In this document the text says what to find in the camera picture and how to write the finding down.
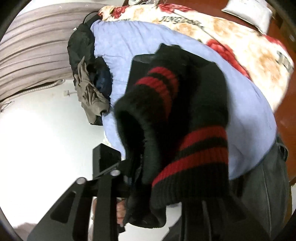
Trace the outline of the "person's left hand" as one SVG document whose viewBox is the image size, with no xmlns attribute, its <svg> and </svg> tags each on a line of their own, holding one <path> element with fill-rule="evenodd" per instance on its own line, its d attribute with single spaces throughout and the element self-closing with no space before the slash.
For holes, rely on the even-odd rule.
<svg viewBox="0 0 296 241">
<path fill-rule="evenodd" d="M 117 198 L 116 200 L 117 200 L 117 205 L 116 205 L 117 224 L 123 227 L 123 221 L 126 215 L 125 200 L 122 198 Z M 94 217 L 95 217 L 96 205 L 97 205 L 97 199 L 95 198 L 92 202 L 92 220 L 94 220 Z"/>
</svg>

